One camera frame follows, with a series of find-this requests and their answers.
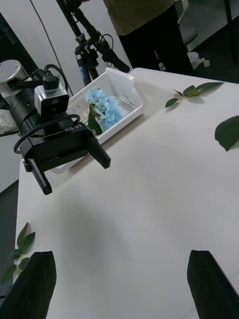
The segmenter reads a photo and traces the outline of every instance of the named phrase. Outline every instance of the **person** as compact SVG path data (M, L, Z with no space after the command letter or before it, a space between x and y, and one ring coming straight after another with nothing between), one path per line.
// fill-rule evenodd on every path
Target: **person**
M194 75L174 1L104 0L133 68L159 70L156 52L166 71Z

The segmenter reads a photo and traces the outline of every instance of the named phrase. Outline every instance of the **white table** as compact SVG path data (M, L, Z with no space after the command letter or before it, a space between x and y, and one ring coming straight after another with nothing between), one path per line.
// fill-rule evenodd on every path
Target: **white table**
M21 165L16 232L28 221L31 253L52 250L56 260L48 319L180 319L194 308L192 249L210 250L229 278L239 271L239 149L214 140L216 126L239 114L239 85L166 112L173 89L206 80L132 74L145 117L105 143L109 169L87 157L49 173L45 196Z

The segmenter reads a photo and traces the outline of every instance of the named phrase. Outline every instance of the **plastic basket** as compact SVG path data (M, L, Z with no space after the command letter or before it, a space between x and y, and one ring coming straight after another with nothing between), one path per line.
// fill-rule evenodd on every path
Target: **plastic basket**
M87 122L89 114L89 102L85 99L85 94L92 89L102 89L107 95L113 95L118 101L118 110L122 113L123 118L97 136L100 144L104 143L115 133L133 121L136 117L143 113L143 104L139 94L135 88L134 77L107 68L106 71L92 83L87 85L83 90L74 95L69 101L68 114L79 114L83 123ZM61 174L80 161L76 159L59 167L53 168L55 174Z

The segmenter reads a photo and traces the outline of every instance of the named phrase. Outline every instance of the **camera stand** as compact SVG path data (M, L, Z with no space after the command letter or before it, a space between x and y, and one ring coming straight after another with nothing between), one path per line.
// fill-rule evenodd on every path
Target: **camera stand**
M102 54L102 60L104 62L111 63L122 72L129 72L129 67L117 57L104 36L89 23L83 12L79 9L81 1L57 0L57 3L72 28L76 36L76 41L79 44L75 49L75 55L85 85L88 85L92 79L94 80L99 76L96 70L96 67L99 65L97 62L97 51ZM90 36L88 40L86 40L85 35L78 28L77 22L80 22L88 32Z

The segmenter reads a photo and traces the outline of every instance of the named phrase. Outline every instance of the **blue hydrangea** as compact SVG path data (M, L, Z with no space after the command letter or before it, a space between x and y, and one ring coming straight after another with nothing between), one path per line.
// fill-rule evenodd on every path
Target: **blue hydrangea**
M100 115L98 123L103 132L121 120L122 115L117 109L115 96L107 96L103 90L98 89L88 91L85 98L94 105L94 111Z

